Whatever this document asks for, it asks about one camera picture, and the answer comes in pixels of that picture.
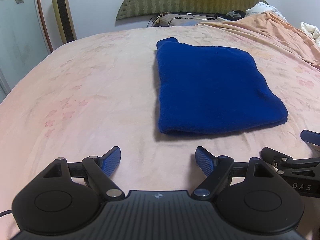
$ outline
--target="gold tower fan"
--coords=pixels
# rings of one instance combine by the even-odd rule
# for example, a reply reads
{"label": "gold tower fan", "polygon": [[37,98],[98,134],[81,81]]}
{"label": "gold tower fan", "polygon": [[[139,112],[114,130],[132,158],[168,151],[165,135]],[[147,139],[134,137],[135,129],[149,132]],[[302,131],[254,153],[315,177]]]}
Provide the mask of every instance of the gold tower fan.
{"label": "gold tower fan", "polygon": [[54,14],[56,16],[62,43],[77,39],[68,0],[52,0]]}

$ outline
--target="crumpled fabric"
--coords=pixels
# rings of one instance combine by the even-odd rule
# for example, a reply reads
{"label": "crumpled fabric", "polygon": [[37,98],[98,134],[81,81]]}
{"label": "crumpled fabric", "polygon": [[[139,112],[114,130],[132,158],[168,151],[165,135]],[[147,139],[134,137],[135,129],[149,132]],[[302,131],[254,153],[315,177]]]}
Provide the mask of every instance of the crumpled fabric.
{"label": "crumpled fabric", "polygon": [[320,30],[316,26],[302,22],[301,30],[313,39],[320,48]]}
{"label": "crumpled fabric", "polygon": [[245,16],[250,16],[252,14],[259,14],[266,11],[272,11],[274,14],[278,15],[282,20],[284,20],[286,23],[288,22],[285,17],[282,15],[282,13],[276,8],[271,5],[268,5],[264,2],[258,2],[255,6],[253,6],[251,9],[248,9],[245,13]]}

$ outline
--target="triangular cutout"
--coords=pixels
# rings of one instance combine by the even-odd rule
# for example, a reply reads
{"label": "triangular cutout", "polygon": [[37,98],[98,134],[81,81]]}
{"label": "triangular cutout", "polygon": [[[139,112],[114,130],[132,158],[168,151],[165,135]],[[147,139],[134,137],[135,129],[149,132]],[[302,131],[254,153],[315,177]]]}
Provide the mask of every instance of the triangular cutout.
{"label": "triangular cutout", "polygon": [[43,176],[44,178],[58,178],[62,177],[61,165],[55,164],[46,175]]}
{"label": "triangular cutout", "polygon": [[315,173],[312,170],[310,170],[310,171],[293,171],[292,174],[301,175],[301,176],[308,176],[308,177],[315,176]]}
{"label": "triangular cutout", "polygon": [[273,175],[262,164],[256,163],[254,166],[254,176],[263,178],[273,178]]}

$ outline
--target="blue fabric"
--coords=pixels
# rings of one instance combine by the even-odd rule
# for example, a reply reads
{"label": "blue fabric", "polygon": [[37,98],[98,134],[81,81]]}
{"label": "blue fabric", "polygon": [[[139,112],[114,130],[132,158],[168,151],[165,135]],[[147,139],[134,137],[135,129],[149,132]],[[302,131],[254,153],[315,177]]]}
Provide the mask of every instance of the blue fabric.
{"label": "blue fabric", "polygon": [[227,133],[287,122],[252,56],[227,47],[158,41],[162,133]]}

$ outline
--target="peach sheet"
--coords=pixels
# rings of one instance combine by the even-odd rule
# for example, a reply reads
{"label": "peach sheet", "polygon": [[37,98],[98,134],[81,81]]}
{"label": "peach sheet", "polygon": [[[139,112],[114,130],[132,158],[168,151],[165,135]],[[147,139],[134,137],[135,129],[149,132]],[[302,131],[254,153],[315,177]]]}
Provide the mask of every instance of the peach sheet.
{"label": "peach sheet", "polygon": [[[221,136],[160,134],[155,52],[156,42],[168,37],[249,52],[286,105],[288,122]],[[299,134],[320,132],[319,66],[315,43],[268,12],[232,23],[134,29],[68,43],[36,66],[0,105],[0,211],[10,209],[14,196],[56,157],[79,162],[113,146],[121,148],[122,160],[112,178],[126,193],[191,191],[204,179],[194,159],[197,146],[238,162],[259,156],[265,146],[293,158],[315,157]],[[298,231],[317,239],[320,200],[304,201]],[[12,215],[0,219],[0,239],[17,232]]]}

